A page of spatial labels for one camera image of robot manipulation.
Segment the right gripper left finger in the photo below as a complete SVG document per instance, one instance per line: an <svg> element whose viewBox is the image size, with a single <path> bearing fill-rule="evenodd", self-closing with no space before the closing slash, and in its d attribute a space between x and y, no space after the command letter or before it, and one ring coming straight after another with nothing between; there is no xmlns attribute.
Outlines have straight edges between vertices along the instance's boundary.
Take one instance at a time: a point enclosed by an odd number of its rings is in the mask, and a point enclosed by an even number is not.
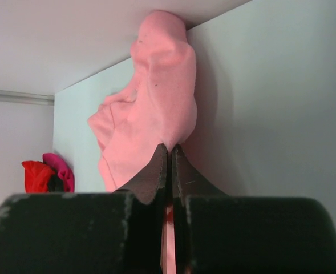
<svg viewBox="0 0 336 274"><path fill-rule="evenodd" d="M0 205L0 273L161 273L168 152L112 193L15 194Z"/></svg>

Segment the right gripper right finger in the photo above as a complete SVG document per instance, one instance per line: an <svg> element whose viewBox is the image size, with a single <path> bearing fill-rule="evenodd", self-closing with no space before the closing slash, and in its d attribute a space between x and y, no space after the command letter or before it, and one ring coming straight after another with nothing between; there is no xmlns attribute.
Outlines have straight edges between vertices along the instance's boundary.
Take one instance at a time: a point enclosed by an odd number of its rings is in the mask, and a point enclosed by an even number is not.
<svg viewBox="0 0 336 274"><path fill-rule="evenodd" d="M177 273L336 273L336 230L319 201L229 196L180 146L171 168Z"/></svg>

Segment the pink t shirt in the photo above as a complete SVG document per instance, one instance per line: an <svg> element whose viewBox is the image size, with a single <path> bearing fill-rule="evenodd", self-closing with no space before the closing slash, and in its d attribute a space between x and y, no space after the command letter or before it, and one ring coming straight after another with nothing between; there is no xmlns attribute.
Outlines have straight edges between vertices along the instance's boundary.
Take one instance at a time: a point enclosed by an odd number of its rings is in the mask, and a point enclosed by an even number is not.
<svg viewBox="0 0 336 274"><path fill-rule="evenodd" d="M150 13L131 47L131 58L134 75L129 84L106 97L88 119L101 151L99 171L110 192L145 167L158 144L171 151L183 143L197 119L196 54L179 17Z"/></svg>

